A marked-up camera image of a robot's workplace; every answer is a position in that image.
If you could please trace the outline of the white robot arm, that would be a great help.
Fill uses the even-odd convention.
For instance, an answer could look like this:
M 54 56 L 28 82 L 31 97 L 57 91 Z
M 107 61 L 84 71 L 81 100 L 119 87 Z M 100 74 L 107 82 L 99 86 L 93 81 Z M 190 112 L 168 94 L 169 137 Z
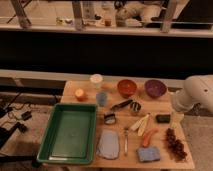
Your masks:
M 183 81 L 183 88 L 171 96 L 177 112 L 188 112 L 197 103 L 213 113 L 213 75 L 190 76 Z

